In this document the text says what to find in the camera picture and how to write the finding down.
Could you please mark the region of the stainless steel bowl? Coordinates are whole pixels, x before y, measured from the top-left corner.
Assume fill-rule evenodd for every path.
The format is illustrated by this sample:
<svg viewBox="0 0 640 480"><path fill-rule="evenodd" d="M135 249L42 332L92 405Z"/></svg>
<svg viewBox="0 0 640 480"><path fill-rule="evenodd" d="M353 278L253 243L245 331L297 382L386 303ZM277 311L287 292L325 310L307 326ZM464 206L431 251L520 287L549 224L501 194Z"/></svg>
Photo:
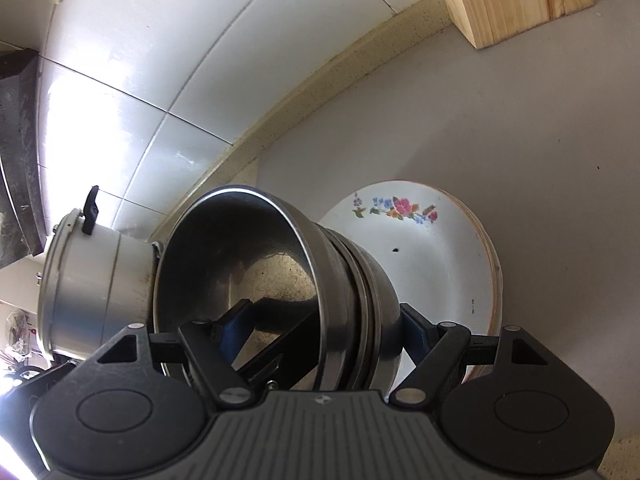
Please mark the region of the stainless steel bowl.
<svg viewBox="0 0 640 480"><path fill-rule="evenodd" d="M401 313L394 286L382 266L359 245L344 240L364 281L364 357L359 385L388 396L401 356Z"/></svg>
<svg viewBox="0 0 640 480"><path fill-rule="evenodd" d="M396 372L396 356L388 362L383 352L386 330L386 274L368 252L346 237L323 226L323 235L346 264L354 296L355 328L352 346L347 352L342 389L378 389L386 393Z"/></svg>
<svg viewBox="0 0 640 480"><path fill-rule="evenodd" d="M347 384L355 342L347 264L297 208L256 188L229 185L200 197L172 229L156 272L153 324L173 332L191 320L218 320L242 299L273 301L261 332L280 332L303 310L317 312L314 388Z"/></svg>

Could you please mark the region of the aluminium pot with lid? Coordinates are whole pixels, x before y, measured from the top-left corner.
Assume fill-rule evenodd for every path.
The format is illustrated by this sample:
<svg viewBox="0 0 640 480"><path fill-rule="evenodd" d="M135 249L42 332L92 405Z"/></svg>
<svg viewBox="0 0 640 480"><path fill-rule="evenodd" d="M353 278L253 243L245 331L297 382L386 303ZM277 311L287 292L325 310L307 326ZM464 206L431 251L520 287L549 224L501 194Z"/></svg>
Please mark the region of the aluminium pot with lid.
<svg viewBox="0 0 640 480"><path fill-rule="evenodd" d="M87 359L131 323L148 324L160 251L98 223L100 188L55 227L40 282L42 355Z"/></svg>

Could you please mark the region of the floral white plate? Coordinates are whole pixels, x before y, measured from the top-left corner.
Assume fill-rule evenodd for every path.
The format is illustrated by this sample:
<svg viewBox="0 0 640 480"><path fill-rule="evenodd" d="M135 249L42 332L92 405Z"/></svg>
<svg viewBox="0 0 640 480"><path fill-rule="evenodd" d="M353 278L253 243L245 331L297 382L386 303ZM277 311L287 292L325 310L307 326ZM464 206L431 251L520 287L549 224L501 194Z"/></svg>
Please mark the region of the floral white plate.
<svg viewBox="0 0 640 480"><path fill-rule="evenodd" d="M432 323L456 322L474 335L500 333L500 261L480 219L461 200L422 183L378 182L340 200L319 224L364 249L398 300Z"/></svg>

